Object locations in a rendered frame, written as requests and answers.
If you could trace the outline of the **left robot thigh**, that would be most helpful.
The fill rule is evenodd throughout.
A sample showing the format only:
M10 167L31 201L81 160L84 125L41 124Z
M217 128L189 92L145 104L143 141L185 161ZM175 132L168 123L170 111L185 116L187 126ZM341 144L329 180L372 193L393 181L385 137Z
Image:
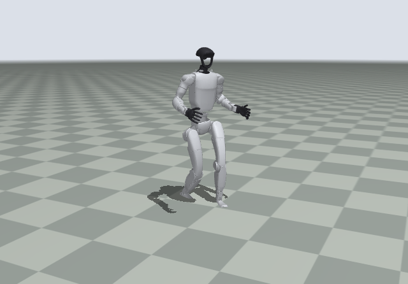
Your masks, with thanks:
M212 143L216 157L213 167L216 172L219 172L221 167L226 165L225 136L222 124L218 121L211 121L209 134L212 135Z

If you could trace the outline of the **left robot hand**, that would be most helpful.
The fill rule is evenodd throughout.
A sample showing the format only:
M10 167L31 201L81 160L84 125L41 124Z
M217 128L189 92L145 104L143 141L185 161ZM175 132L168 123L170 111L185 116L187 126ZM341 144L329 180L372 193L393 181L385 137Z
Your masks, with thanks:
M248 106L248 104L246 104L245 106L239 106L239 105L234 105L234 106L237 107L235 113L240 113L243 117L245 117L246 119L249 119L251 109L246 108L246 106Z

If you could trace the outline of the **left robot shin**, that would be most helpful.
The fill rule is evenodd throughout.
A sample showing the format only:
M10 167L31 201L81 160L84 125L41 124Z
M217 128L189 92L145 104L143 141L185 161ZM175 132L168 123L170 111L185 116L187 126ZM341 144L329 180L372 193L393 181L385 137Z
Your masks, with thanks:
M216 201L222 200L223 189L226 184L226 165L221 167L219 172L214 172L214 181L216 189Z

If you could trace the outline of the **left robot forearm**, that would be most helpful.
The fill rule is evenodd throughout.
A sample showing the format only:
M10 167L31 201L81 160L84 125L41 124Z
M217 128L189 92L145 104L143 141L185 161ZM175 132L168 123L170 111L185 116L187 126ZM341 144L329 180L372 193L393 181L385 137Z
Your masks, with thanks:
M225 97L225 96L224 96ZM233 104L232 102L230 102L226 97L225 99L222 100L221 105L225 108L227 108L229 111L234 111L236 112L237 107L234 106L235 104Z

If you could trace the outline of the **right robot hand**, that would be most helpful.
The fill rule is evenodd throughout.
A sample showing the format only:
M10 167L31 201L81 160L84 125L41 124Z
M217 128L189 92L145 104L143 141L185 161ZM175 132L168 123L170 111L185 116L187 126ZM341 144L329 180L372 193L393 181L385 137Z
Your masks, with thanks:
M202 115L202 113L200 113L200 112L198 112L198 111L195 111L195 110L200 110L200 108L193 108L193 109L188 108L188 110L186 110L185 116L187 116L188 119L191 120L192 122L198 124L198 122L195 122L193 119L195 119L195 120L197 120L197 121L200 121L200 120L197 119L197 118L195 118L194 116L199 117L199 118L202 118L202 117L196 115L195 113L198 113L198 114L200 114L200 115Z

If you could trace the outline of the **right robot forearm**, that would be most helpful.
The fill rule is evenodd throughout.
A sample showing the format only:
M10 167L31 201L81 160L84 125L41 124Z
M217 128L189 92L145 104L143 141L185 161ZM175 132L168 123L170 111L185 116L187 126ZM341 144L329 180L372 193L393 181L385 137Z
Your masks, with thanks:
M173 99L172 105L177 111L181 112L181 114L183 115L185 115L186 110L188 110L184 103L180 102L176 97Z

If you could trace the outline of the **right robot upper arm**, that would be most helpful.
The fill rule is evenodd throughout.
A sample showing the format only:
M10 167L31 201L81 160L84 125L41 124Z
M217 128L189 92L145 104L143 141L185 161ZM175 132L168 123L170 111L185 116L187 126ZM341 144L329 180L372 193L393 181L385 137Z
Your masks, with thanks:
M179 85L179 87L178 87L178 89L176 91L176 94L175 94L175 97L178 99L178 101L184 103L183 100L182 100L182 97L186 93L186 91L188 89L188 86L190 86L190 85L192 85L194 83L194 78L195 78L194 74L184 75L181 78L180 85Z

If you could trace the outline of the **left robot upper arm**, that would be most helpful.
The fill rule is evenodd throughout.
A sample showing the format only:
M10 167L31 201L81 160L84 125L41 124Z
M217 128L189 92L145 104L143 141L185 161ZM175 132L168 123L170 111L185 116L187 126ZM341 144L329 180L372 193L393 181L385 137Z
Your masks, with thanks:
M223 83L224 83L224 77L221 76L220 74L216 73L218 77L217 81L217 91L216 91L216 97L215 97L215 102L217 104L221 104L222 100L225 99L225 97L222 95L223 92Z

